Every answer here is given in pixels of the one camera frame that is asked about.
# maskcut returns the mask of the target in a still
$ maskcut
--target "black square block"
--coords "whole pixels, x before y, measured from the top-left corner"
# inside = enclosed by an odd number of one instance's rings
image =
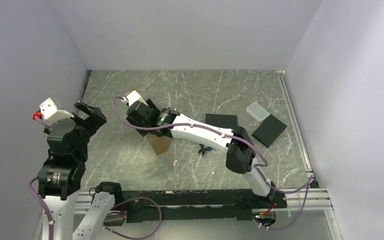
[[[275,116],[270,115],[264,119],[261,125],[252,133],[252,136],[268,148],[286,127],[287,126],[283,122]]]
[[[225,114],[205,114],[205,123],[217,128],[233,129],[238,126],[238,116]]]

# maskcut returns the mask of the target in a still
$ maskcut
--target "white enclosure wall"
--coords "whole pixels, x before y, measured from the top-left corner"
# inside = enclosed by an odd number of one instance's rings
[[[91,70],[284,70],[321,0],[52,2]]]
[[[286,81],[344,239],[384,239],[384,0],[324,0]]]
[[[82,96],[86,67],[48,0],[0,0],[0,240],[30,240],[40,206],[27,183],[46,157],[32,113],[47,97],[67,109]]]

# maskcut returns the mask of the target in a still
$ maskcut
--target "red connector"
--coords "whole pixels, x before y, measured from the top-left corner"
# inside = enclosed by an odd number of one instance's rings
[[[33,112],[33,117],[32,117],[32,119],[33,119],[33,120],[36,120],[36,117],[42,119],[42,113],[41,113],[40,111],[35,111],[35,112]]]

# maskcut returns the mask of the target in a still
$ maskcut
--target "cardboard box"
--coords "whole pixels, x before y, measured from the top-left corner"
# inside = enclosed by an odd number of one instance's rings
[[[133,90],[126,92],[125,96],[129,95],[132,91],[138,92],[142,96],[142,98],[146,100],[146,98],[136,89],[133,89]],[[148,140],[148,143],[151,145],[154,153],[157,156],[162,154],[162,153],[165,153],[165,152],[167,152],[167,150],[169,150],[169,138],[168,137],[166,137],[166,136],[158,137],[156,135],[152,135],[149,133],[145,137]]]

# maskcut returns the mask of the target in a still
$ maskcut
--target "marble-patterned floor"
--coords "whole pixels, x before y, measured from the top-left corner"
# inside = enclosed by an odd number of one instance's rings
[[[171,139],[167,152],[156,156],[145,137],[114,115],[112,99],[139,89],[160,109],[171,107],[203,122],[205,114],[237,115],[248,134],[258,123],[246,112],[253,102],[287,125],[270,146],[252,138],[269,166],[265,174],[280,188],[306,182],[306,172],[287,103],[275,71],[264,70],[99,70],[92,71],[83,101],[100,107],[108,122],[91,138],[82,191],[102,181],[121,183],[123,190],[244,189],[242,175],[225,167],[226,154],[198,154],[198,143]],[[126,116],[121,101],[118,111]]]

